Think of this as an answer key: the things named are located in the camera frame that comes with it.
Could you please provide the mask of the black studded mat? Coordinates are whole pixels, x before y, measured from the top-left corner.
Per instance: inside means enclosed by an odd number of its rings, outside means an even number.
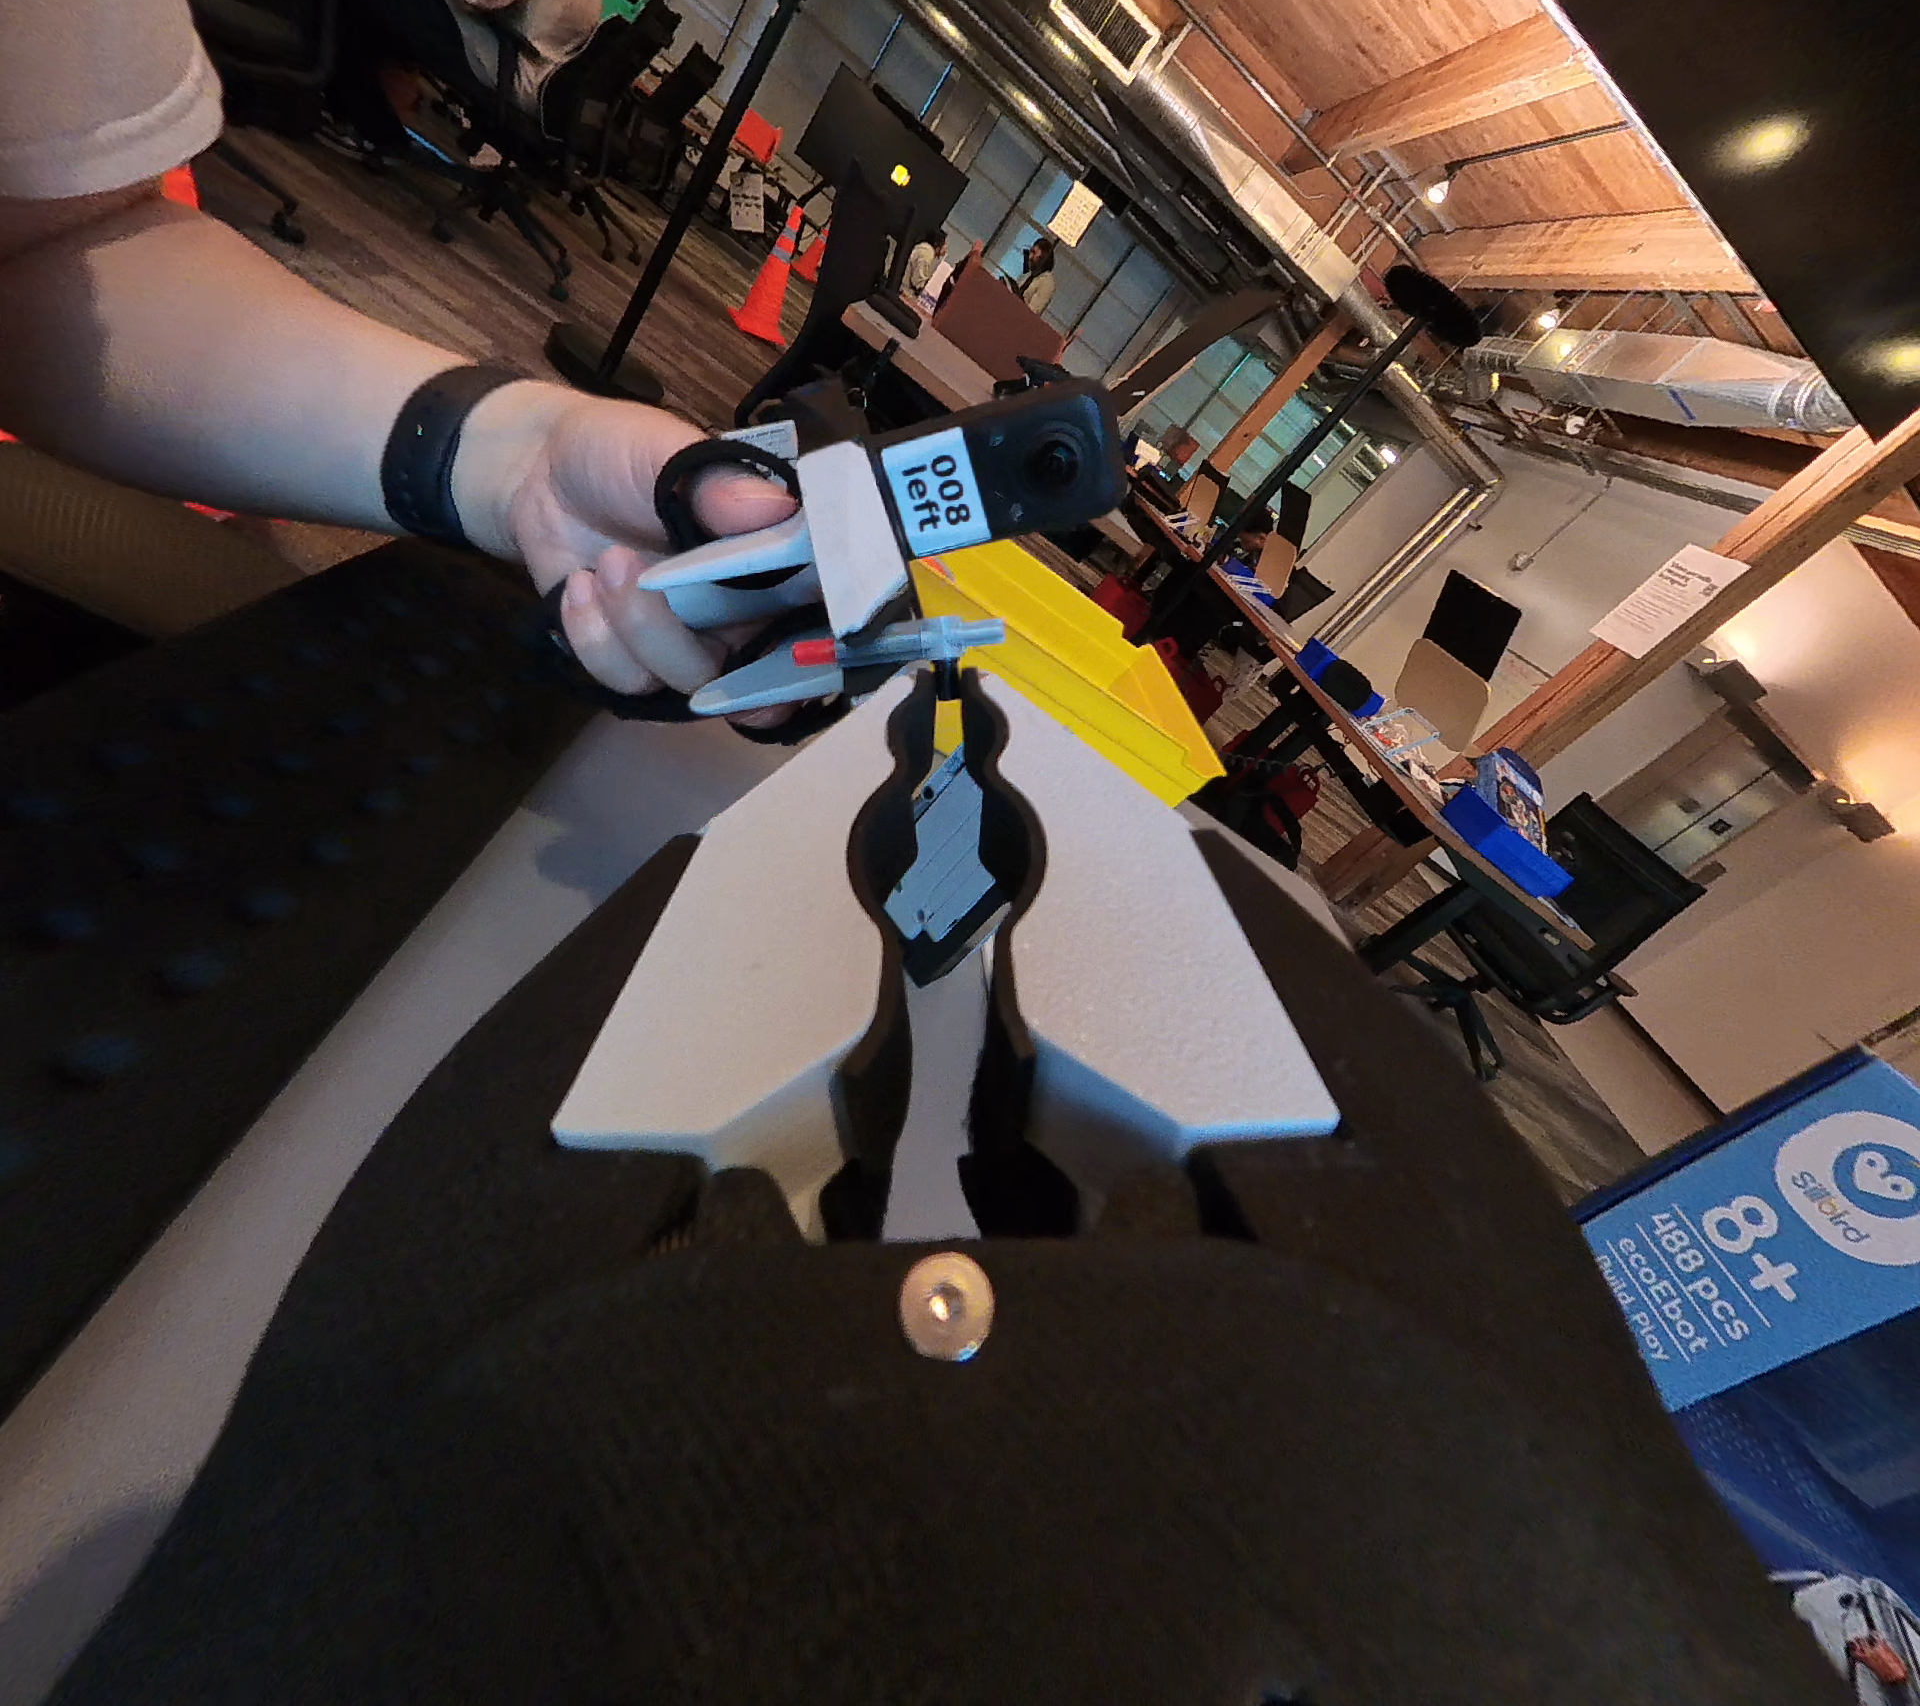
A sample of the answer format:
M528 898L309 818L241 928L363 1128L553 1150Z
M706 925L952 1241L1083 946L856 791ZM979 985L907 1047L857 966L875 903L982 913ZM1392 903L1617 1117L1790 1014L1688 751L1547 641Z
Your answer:
M593 710L398 541L1 717L6 1413Z

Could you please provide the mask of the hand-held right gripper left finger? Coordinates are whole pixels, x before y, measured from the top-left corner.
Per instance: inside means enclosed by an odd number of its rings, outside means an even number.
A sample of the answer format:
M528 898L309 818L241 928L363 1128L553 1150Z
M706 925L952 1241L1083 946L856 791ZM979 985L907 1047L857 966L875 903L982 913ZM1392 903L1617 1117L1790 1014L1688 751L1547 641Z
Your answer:
M912 1070L882 905L934 710L930 671L890 680L706 824L557 1143L760 1169L802 1230L881 1232Z

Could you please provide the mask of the white paper sign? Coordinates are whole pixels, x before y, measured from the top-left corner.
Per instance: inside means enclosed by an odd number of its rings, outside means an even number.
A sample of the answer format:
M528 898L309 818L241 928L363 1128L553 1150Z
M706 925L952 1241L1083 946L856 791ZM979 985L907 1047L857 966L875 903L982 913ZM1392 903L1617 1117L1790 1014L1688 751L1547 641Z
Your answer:
M1639 662L1747 573L1740 559L1688 544L1598 618L1591 637Z

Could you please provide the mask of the tan mesh chair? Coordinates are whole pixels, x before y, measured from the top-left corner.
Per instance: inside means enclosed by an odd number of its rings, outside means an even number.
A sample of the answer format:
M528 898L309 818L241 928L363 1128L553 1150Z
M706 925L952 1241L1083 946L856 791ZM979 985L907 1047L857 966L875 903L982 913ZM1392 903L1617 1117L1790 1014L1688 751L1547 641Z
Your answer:
M1 442L1 577L145 638L229 615L380 536L272 519L218 519Z

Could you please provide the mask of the person's left forearm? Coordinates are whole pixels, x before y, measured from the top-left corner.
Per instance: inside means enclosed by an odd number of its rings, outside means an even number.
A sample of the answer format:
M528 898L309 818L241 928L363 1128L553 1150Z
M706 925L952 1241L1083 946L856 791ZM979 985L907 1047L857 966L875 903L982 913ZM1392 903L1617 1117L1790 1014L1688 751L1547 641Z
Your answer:
M1 430L70 470L391 532L384 445L401 403L451 361L156 182L1 200Z

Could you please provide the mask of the small orange traffic cone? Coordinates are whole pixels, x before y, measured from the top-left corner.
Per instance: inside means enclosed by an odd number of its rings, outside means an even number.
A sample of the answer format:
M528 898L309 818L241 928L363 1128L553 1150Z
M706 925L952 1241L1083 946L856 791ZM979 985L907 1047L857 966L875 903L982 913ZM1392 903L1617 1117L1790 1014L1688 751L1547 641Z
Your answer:
M786 348L790 341L782 329L782 298L790 285L791 263L798 257L798 239L802 231L802 205L790 204L786 216L782 223L778 239L769 248L767 257L753 275L752 289L746 290L742 303L726 311L731 327L738 327L742 335L761 341L769 348Z

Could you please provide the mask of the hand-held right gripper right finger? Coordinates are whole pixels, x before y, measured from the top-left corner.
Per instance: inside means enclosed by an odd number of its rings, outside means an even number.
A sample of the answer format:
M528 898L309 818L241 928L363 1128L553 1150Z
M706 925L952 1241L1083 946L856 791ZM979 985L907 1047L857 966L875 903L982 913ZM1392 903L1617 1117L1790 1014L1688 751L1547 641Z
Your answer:
M996 676L963 678L979 854L1005 892L959 1186L1071 1230L1123 1175L1333 1135L1337 1106L1186 820Z

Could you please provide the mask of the black boom microphone stand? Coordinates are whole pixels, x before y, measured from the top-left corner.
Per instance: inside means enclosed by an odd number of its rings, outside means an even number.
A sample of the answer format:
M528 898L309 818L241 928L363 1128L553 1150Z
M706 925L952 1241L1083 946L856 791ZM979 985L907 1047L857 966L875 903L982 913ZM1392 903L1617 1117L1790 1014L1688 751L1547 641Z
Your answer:
M1278 467L1266 474L1258 494L1249 497L1249 504L1258 504L1260 510L1269 508L1271 497L1282 494L1300 467L1344 427L1358 400L1369 394L1378 378L1395 368L1395 361L1404 359L1404 352L1411 348L1419 335L1429 335L1454 352L1473 348L1480 338L1480 323L1473 307L1466 307L1455 290L1410 263L1395 263L1385 271L1385 293L1400 312L1404 323L1369 357L1351 389L1330 405L1321 423L1315 423L1292 451L1278 457Z

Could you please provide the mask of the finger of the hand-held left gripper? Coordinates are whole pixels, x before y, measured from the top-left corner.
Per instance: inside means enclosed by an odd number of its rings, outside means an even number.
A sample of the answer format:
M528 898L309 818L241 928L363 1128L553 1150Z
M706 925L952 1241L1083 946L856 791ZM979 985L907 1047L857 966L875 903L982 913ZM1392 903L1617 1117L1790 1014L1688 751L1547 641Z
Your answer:
M774 647L686 696L691 717L746 724L752 714L786 707L842 710L912 665L900 647Z
M794 463L798 510L764 529L704 544L635 577L691 630L739 628L786 611L835 637L870 628L907 589L907 559L861 445Z

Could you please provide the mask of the black flat screen monitor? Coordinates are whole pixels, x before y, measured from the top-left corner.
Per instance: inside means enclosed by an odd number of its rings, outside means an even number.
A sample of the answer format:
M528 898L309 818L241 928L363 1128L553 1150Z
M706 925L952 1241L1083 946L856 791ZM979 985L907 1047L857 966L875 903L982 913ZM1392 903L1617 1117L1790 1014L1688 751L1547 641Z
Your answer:
M885 226L912 235L944 231L967 183L939 142L848 63L834 72L794 142L794 160L830 187L857 168L885 205Z

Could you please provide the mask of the black office chair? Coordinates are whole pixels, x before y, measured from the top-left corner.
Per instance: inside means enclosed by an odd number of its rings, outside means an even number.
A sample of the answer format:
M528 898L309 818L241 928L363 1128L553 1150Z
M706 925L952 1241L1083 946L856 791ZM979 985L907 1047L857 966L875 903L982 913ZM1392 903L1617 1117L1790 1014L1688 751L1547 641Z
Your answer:
M492 80L458 80L442 84L442 100L465 119L458 134L458 160L449 178L458 187L454 209L475 212L481 223L505 216L546 268L546 290L565 303L569 293L569 257L565 244L539 226L528 190L551 191L569 212L593 216L602 257L614 256L609 212L601 182L610 165L617 119L630 108L630 87L641 68L660 52L645 16L606 16L587 43L557 63L527 104L518 73L532 43L501 13L488 16L492 32Z
M1551 905L1581 931L1584 950L1495 905L1473 907L1454 928L1454 943L1470 964L1473 994L1491 994L1537 1024L1570 1027L1627 994L1617 966L1705 888L1584 793L1547 820L1547 854L1570 873Z

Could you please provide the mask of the person's left hand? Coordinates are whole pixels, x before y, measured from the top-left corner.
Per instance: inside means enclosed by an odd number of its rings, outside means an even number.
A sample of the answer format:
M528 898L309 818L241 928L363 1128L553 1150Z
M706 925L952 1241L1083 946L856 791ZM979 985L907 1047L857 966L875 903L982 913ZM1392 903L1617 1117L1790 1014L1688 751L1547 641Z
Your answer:
M694 693L723 670L747 626L694 630L639 582L675 556L660 523L660 470L706 437L660 408L601 398L546 405L516 451L501 526L539 589L558 589L558 630L575 665L614 693Z

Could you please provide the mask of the silver air duct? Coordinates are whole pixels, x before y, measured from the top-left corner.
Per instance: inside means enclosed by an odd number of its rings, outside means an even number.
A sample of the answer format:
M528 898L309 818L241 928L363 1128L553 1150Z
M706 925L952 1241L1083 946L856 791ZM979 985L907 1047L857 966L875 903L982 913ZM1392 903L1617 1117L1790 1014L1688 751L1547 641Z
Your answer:
M1537 398L1698 427L1790 427L1838 437L1857 423L1809 361L1702 335L1554 327L1483 338L1462 368L1517 378Z

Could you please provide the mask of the black grey brick block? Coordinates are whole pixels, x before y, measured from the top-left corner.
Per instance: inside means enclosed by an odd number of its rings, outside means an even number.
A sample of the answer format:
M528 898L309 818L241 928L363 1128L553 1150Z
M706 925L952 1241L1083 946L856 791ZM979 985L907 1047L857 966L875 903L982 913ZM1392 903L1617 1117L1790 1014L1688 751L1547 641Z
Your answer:
M916 988L959 969L993 933L1008 895L982 861L982 791L963 750L939 761L912 799L916 855L885 900Z

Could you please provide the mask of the blue building set box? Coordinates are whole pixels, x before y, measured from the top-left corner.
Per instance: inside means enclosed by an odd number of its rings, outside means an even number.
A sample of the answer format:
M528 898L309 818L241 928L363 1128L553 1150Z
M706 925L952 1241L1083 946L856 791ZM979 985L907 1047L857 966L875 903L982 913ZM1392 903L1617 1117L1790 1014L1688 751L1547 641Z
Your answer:
M1913 1703L1917 1083L1842 1051L1570 1214L1793 1618Z

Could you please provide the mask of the small blue plastic bin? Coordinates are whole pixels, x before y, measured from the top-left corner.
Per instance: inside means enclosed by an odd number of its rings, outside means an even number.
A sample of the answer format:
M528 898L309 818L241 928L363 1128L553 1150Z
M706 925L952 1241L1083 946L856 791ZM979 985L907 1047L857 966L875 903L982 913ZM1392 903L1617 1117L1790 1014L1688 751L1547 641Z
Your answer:
M1374 684L1319 638L1304 638L1293 665L1333 706L1355 719L1369 719L1385 707Z

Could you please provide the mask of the large blue plastic bin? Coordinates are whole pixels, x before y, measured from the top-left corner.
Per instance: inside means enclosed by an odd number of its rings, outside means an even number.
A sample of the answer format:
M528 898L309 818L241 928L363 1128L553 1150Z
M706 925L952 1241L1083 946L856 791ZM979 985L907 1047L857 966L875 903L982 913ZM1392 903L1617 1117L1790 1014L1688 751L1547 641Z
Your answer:
M1531 898L1566 895L1574 874L1550 854L1544 788L1510 750L1470 762L1470 776L1448 784L1443 820Z

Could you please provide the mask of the yellow plastic bin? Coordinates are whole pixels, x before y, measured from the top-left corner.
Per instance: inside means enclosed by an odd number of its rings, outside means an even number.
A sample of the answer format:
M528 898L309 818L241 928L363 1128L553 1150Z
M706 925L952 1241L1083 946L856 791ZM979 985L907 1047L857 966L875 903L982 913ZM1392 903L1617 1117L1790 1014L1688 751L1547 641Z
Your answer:
M1016 544L983 544L911 567L930 618L997 619L996 647L963 666L996 676L1164 804L1222 776L1162 658Z

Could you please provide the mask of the black light stand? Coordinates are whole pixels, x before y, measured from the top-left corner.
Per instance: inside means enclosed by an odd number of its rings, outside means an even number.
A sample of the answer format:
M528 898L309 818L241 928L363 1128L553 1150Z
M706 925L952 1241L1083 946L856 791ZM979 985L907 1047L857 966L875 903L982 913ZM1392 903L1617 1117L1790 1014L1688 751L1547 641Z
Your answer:
M630 359L630 344L650 304L668 276L668 265L682 248L686 233L694 227L710 190L716 187L726 152L731 148L731 134L738 132L746 109L753 104L753 93L769 68L790 21L802 8L802 0L778 0L767 16L761 32L747 52L738 83L731 84L723 109L712 127L712 137L694 168L679 200L667 216L660 235L641 265L635 289L630 290L617 323L609 335L598 335L588 327L557 323L546 338L549 366L572 386L598 398L625 398L635 403L660 403L660 378L641 361Z

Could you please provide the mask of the black wristband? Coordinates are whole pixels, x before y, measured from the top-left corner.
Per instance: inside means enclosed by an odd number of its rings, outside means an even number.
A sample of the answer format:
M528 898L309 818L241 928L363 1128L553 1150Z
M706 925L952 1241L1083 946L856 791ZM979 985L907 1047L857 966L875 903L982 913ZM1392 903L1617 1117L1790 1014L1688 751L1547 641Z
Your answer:
M398 532L451 552L476 552L458 515L451 467L469 414L521 382L509 366L451 366L406 394L379 463L380 504Z

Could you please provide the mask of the grey desk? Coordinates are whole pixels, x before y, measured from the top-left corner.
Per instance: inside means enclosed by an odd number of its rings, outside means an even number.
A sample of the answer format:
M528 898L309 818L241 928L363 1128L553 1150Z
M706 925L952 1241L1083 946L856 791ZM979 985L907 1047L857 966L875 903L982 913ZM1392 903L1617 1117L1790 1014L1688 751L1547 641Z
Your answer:
M1 1701L40 1703L119 1600L226 1419L347 1180L451 1047L587 910L782 765L598 719L351 1002L1 1419ZM577 1076L534 1091L532 1143ZM558 1147L566 1175L610 1153Z

